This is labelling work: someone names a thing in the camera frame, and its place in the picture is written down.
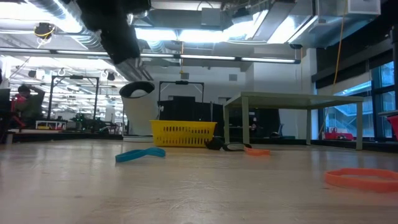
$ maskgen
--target person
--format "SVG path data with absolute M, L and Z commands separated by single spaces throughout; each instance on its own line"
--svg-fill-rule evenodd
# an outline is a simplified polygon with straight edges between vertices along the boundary
M 45 92 L 32 85 L 21 85 L 18 88 L 18 92 L 15 110 L 21 113 L 21 118 L 26 125 L 31 126 L 37 119 L 42 117 L 42 103 Z

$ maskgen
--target yellow basket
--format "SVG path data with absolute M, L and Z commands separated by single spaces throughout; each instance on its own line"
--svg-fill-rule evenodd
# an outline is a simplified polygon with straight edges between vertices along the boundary
M 156 146 L 205 147 L 213 138 L 216 122 L 150 121 Z

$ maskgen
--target black equipment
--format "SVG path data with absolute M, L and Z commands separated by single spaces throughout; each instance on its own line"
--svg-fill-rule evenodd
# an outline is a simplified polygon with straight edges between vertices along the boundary
M 115 64 L 140 56 L 136 31 L 128 24 L 127 15 L 149 10 L 150 0 L 76 0 L 76 3 L 87 29 L 101 31 L 102 46 Z

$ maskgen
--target orange plastic piece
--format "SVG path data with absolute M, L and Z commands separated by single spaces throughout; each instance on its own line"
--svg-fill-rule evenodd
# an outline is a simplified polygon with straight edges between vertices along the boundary
M 271 154 L 271 151 L 267 149 L 252 149 L 245 147 L 244 151 L 250 156 L 269 156 Z
M 360 177 L 344 177 L 358 175 L 379 177 L 382 179 L 366 179 Z M 398 172 L 382 169 L 344 168 L 325 173 L 325 182 L 339 187 L 350 187 L 375 192 L 398 192 Z

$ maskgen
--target white cylinder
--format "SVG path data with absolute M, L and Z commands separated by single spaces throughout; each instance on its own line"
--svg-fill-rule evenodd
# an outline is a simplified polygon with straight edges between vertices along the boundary
M 119 94 L 130 122 L 130 134 L 152 135 L 150 120 L 157 119 L 159 112 L 155 85 L 150 82 L 133 82 L 122 87 Z

